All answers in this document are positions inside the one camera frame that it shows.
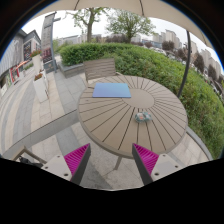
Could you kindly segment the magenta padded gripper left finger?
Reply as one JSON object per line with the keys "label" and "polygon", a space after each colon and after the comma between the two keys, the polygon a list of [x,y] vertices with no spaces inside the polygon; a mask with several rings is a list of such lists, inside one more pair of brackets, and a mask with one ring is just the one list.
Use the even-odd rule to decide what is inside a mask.
{"label": "magenta padded gripper left finger", "polygon": [[54,156],[42,167],[42,169],[79,185],[90,155],[91,146],[90,144],[86,144],[65,156]]}

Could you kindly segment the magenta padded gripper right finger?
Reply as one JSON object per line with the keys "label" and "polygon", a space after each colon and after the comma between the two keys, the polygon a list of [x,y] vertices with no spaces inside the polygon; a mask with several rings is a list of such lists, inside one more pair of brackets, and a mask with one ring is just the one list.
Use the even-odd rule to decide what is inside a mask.
{"label": "magenta padded gripper right finger", "polygon": [[183,168],[168,154],[158,155],[135,143],[132,144],[132,154],[144,185],[148,185]]}

